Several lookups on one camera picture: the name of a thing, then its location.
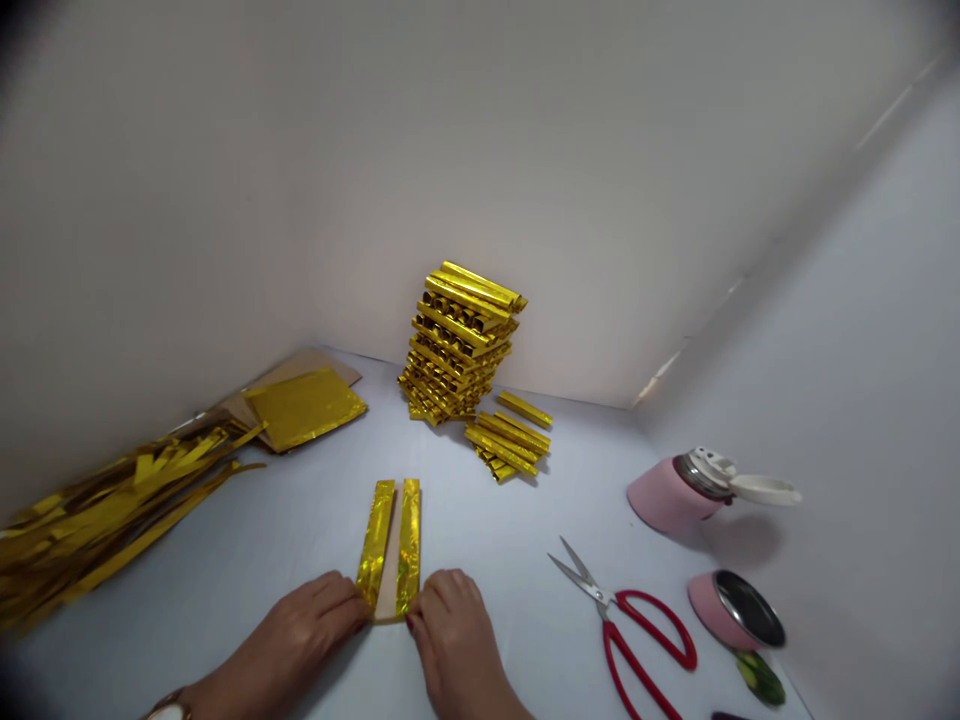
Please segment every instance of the cardboard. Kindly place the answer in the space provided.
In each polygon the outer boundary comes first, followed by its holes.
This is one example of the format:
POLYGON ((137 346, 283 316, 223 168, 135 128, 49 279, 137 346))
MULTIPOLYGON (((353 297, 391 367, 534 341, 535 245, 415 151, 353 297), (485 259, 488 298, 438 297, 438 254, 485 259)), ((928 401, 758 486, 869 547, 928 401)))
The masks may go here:
MULTIPOLYGON (((247 427, 256 427, 260 424, 260 420, 257 418, 257 414, 253 411, 253 408, 250 407, 250 404, 243 397, 242 393, 245 390, 255 390, 257 388, 266 387, 267 385, 273 385, 273 383, 281 382, 283 380, 290 380, 291 378, 303 375, 304 373, 319 370, 322 367, 333 368, 333 371, 337 373, 337 375, 339 375, 347 385, 353 385, 362 377, 360 373, 358 373, 352 367, 345 365, 334 357, 331 357, 323 350, 310 347, 300 348, 275 368, 269 370, 246 387, 241 388, 227 399, 221 401, 217 407, 223 408, 247 427)), ((277 452, 276 448, 274 448, 270 443, 270 438, 267 437, 265 432, 260 433, 257 436, 257 440, 262 442, 273 452, 277 452)))

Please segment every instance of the green object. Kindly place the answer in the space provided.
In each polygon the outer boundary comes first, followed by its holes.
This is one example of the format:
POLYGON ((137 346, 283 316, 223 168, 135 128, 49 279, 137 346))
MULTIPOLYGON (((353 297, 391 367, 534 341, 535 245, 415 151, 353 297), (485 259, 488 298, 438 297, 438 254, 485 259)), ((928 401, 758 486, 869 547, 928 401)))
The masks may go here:
POLYGON ((762 657, 755 652, 738 652, 736 655, 737 669, 750 692, 756 695, 760 702, 779 707, 787 701, 783 683, 762 657))

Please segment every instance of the brown cardboard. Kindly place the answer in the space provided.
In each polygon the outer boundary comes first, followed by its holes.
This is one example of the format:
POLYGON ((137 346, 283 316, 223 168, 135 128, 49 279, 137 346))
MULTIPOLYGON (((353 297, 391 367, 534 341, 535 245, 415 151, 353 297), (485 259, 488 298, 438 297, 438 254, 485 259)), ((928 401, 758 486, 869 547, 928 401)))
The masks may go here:
MULTIPOLYGON (((313 370, 319 370, 322 367, 333 368, 333 371, 337 373, 337 375, 339 375, 347 385, 353 385, 362 377, 360 373, 358 373, 352 367, 345 365, 336 358, 331 357, 323 350, 310 347, 300 348, 275 368, 261 375, 245 388, 242 388, 239 392, 236 392, 226 400, 223 400, 218 407, 224 408, 234 418, 239 420, 247 427, 256 427, 260 424, 260 420, 257 418, 253 408, 250 407, 250 404, 241 394, 243 390, 255 390, 256 388, 266 387, 267 385, 272 385, 273 383, 281 382, 283 380, 289 380, 313 370)), ((266 433, 260 433, 257 436, 257 440, 276 452, 276 449, 270 443, 270 439, 267 437, 266 433)))
POLYGON ((400 524, 403 512, 403 484, 393 495, 393 511, 390 515, 390 534, 387 535, 387 550, 383 556, 383 574, 380 576, 380 594, 373 613, 377 625, 399 622, 397 617, 397 575, 400 573, 400 524))

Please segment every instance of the stack of gold foil rolls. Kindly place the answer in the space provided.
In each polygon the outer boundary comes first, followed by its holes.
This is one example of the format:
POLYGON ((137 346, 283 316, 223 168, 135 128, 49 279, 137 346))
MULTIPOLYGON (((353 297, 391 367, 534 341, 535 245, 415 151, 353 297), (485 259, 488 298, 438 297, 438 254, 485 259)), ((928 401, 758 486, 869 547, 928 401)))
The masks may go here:
POLYGON ((472 420, 493 375, 510 354, 519 294, 451 262, 430 273, 417 303, 407 366, 397 378, 410 417, 439 425, 472 420))

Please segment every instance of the white table surface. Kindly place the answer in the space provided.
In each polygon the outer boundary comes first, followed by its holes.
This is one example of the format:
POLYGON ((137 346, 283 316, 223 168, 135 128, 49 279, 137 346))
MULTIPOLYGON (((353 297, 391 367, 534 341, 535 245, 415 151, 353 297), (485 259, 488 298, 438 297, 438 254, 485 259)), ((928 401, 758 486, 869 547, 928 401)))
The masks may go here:
MULTIPOLYGON (((762 706, 697 620, 686 583, 716 566, 699 533, 667 539, 627 504, 627 484, 658 460, 629 413, 524 394, 554 416, 553 452, 536 483, 515 477, 498 486, 462 423, 433 429, 409 420, 397 366, 335 354, 363 373, 354 390, 370 407, 365 415, 285 457, 245 449, 245 460, 268 467, 231 479, 129 568, 20 642, 16 655, 57 717, 136 718, 225 659, 289 590, 330 569, 353 577, 374 483, 419 477, 422 579, 454 567, 476 579, 507 675, 541 720, 628 718, 593 603, 547 558, 565 557, 560 534, 605 587, 650 592, 689 628, 700 657, 693 674, 611 611, 685 720, 717 710, 809 718, 782 671, 786 706, 762 706)), ((481 407, 492 411, 493 395, 481 407)), ((646 614, 676 637, 655 610, 646 614)), ((620 667, 640 715, 661 720, 620 667)), ((295 720, 431 717, 416 648, 400 624, 358 636, 295 720)))

